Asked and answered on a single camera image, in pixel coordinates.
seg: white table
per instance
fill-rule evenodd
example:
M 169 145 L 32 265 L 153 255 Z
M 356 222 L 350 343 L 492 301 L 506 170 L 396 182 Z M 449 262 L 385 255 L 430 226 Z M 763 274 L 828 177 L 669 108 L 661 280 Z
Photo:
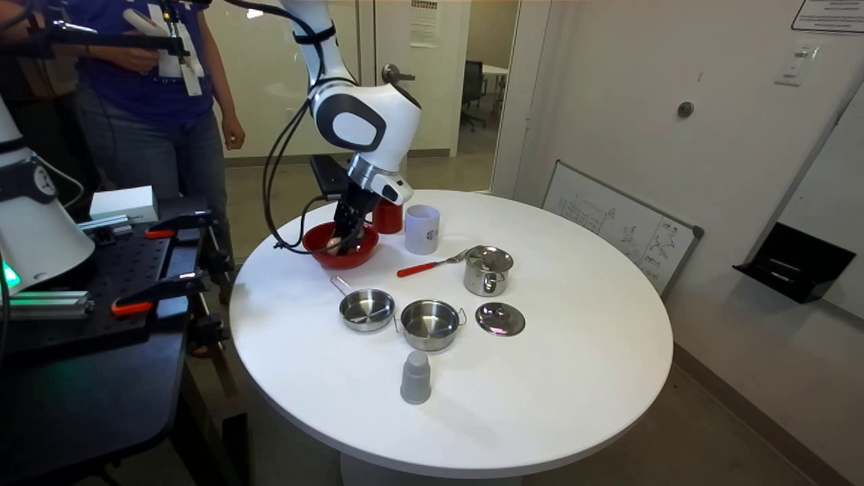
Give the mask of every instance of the white table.
M 485 61 L 484 61 L 484 76 L 508 76 L 508 66 L 485 64 Z
M 626 431 L 661 390 L 673 330 L 651 280 L 612 246 L 549 211 L 475 195 L 415 191 L 442 211 L 441 246 L 412 255 L 384 235 L 372 259 L 341 270 L 356 289 L 385 289 L 396 307 L 437 297 L 465 307 L 457 343 L 431 353 L 431 397 L 399 397 L 410 353 L 396 326 L 342 326 L 333 285 L 311 255 L 261 239 L 236 280 L 229 320 L 241 361 L 294 423 L 367 463 L 435 478 L 520 478 L 574 462 Z M 333 205 L 307 226 L 330 222 Z M 298 238 L 298 218 L 284 226 Z M 461 285 L 465 265 L 410 277 L 396 268 L 489 243 L 515 259 L 506 293 L 527 330 L 484 331 L 473 312 L 492 301 Z

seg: white cup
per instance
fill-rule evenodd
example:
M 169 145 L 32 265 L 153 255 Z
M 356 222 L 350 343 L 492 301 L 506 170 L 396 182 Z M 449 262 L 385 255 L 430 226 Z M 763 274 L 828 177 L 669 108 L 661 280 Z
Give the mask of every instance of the white cup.
M 431 253 L 437 247 L 441 211 L 431 205 L 410 205 L 404 211 L 404 247 L 410 253 Z

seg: person's arm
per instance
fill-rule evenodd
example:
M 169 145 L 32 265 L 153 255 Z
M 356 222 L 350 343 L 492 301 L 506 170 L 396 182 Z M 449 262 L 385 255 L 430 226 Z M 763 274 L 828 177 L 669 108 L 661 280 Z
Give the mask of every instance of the person's arm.
M 217 95 L 217 101 L 218 101 L 218 110 L 222 110 L 223 149 L 241 149 L 244 139 L 246 139 L 246 128 L 244 128 L 238 108 L 236 108 L 233 87 L 227 81 L 217 37 L 213 37 L 213 31 L 209 26 L 205 14 L 198 14 L 198 22 L 199 22 L 199 37 L 203 37 L 203 57 L 199 58 L 205 64 L 205 72 L 213 81 L 213 95 Z
M 26 14 L 26 8 L 20 0 L 0 0 L 0 41 L 5 43 L 26 41 L 32 22 L 36 25 L 44 22 L 38 11 Z M 92 57 L 136 72 L 152 72 L 160 64 L 157 52 L 148 52 L 148 47 L 122 47 L 122 45 L 55 45 L 55 47 L 57 53 Z
M 25 41 L 29 34 L 29 19 L 26 8 L 20 0 L 0 0 L 0 41 Z

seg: small metal cup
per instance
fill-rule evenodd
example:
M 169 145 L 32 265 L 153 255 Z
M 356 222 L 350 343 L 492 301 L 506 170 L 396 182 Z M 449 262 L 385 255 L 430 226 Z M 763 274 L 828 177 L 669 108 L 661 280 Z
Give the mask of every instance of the small metal cup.
M 493 246 L 479 246 L 465 255 L 465 289 L 480 297 L 493 297 L 508 289 L 514 255 Z

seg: metal lid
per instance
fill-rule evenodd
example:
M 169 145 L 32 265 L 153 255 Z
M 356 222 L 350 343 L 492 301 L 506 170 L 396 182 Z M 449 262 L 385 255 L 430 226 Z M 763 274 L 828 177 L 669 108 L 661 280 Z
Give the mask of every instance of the metal lid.
M 466 265 L 485 268 L 492 272 L 508 272 L 514 268 L 514 255 L 496 246 L 475 246 L 465 250 Z
M 524 330 L 520 311 L 514 307 L 514 304 L 506 304 L 506 301 L 480 304 L 475 319 L 489 335 L 510 338 L 510 335 L 519 335 Z

